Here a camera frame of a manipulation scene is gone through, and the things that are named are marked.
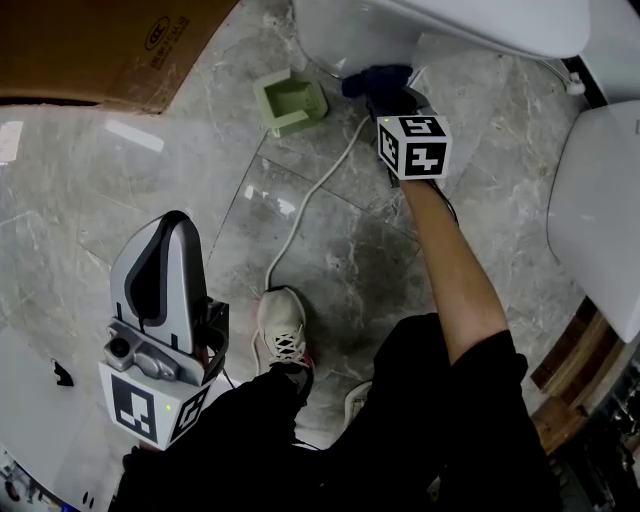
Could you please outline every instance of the green object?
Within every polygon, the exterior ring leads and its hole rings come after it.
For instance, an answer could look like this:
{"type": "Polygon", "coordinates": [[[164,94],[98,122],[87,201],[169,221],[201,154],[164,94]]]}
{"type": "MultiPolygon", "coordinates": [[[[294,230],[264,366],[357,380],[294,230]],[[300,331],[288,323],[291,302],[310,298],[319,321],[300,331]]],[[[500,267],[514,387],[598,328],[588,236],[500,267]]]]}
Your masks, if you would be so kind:
{"type": "Polygon", "coordinates": [[[317,80],[285,69],[253,84],[264,124],[275,137],[315,125],[329,107],[317,80]]]}

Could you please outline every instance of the cardboard box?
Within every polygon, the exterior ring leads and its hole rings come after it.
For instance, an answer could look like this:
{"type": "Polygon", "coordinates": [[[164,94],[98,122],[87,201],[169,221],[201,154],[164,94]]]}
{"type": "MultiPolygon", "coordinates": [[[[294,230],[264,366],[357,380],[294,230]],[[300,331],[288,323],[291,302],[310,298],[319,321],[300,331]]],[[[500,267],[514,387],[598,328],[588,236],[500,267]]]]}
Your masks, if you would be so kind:
{"type": "Polygon", "coordinates": [[[2,0],[0,103],[162,112],[237,0],[2,0]]]}

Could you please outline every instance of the shoelace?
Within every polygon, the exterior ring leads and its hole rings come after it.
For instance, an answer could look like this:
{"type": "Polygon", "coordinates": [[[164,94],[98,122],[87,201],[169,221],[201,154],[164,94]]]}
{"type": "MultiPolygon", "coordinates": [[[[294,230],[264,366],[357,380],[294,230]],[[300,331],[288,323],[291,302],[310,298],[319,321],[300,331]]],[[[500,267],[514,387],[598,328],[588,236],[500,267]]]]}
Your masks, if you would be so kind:
{"type": "Polygon", "coordinates": [[[299,336],[301,329],[302,327],[300,327],[296,333],[289,332],[275,336],[275,342],[273,344],[276,349],[274,362],[295,363],[308,367],[307,363],[304,361],[306,343],[302,342],[296,346],[296,338],[299,336]]]}

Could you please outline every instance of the marble floor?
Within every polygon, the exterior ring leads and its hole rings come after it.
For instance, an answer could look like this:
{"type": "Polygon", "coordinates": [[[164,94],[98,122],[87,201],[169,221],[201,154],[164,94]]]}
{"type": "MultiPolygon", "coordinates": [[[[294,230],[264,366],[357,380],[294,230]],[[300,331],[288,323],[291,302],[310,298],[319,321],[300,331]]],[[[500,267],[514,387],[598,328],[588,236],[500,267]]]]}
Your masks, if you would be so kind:
{"type": "MultiPolygon", "coordinates": [[[[566,137],[587,105],[535,63],[480,49],[430,64],[416,88],[451,124],[443,189],[533,369],[584,297],[548,248],[545,217],[566,137]]],[[[364,115],[305,57],[286,0],[241,0],[162,116],[0,108],[0,126],[23,122],[17,158],[0,166],[1,326],[72,368],[102,403],[96,362],[111,315],[110,265],[136,229],[180,209],[200,231],[210,295],[231,305],[229,373],[250,379],[267,266],[302,197],[364,115]],[[262,126],[252,83],[289,66],[320,80],[330,112],[317,127],[276,139],[262,126]],[[118,122],[148,139],[114,133],[118,122]]],[[[407,206],[388,186],[373,134],[367,127],[314,196],[273,275],[309,309],[317,377],[298,423],[319,446],[335,438],[344,395],[371,377],[394,324],[433,310],[407,206]]],[[[407,371],[418,371],[407,356],[407,371]]],[[[539,393],[528,378],[523,386],[535,409],[539,393]]]]}

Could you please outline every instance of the toilet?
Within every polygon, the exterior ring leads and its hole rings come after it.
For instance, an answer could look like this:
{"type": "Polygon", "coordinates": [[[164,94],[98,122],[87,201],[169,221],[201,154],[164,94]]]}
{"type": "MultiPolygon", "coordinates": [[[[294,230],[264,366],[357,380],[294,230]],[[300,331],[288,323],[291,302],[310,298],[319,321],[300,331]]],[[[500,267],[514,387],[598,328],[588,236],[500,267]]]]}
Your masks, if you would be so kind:
{"type": "Polygon", "coordinates": [[[338,77],[374,64],[411,65],[424,33],[438,34],[448,46],[557,59],[580,53],[591,27],[589,0],[293,0],[293,5],[302,49],[338,77]]]}
{"type": "Polygon", "coordinates": [[[630,343],[640,330],[640,101],[578,117],[548,213],[549,245],[630,343]]]}

